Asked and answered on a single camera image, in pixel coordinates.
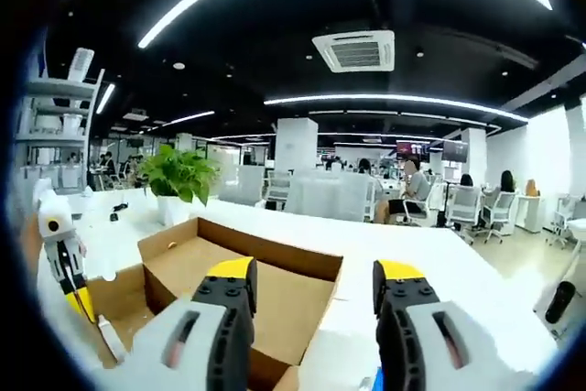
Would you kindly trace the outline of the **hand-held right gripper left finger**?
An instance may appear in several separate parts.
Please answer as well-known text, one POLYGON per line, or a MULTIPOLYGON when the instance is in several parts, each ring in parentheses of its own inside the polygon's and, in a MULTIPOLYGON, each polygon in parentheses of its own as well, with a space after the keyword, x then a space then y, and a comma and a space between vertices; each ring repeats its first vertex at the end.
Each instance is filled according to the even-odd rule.
POLYGON ((100 390, 245 390, 255 339, 257 265, 251 256, 213 266, 189 299, 168 305, 133 339, 100 390))

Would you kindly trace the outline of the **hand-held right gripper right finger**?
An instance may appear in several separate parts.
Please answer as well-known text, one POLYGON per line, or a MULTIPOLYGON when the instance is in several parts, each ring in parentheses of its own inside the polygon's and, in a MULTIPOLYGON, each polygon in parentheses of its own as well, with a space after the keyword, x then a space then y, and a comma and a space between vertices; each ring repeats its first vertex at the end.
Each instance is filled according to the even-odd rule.
POLYGON ((374 390, 528 390, 536 381, 509 368, 490 333, 413 266, 374 261, 373 304, 374 390))

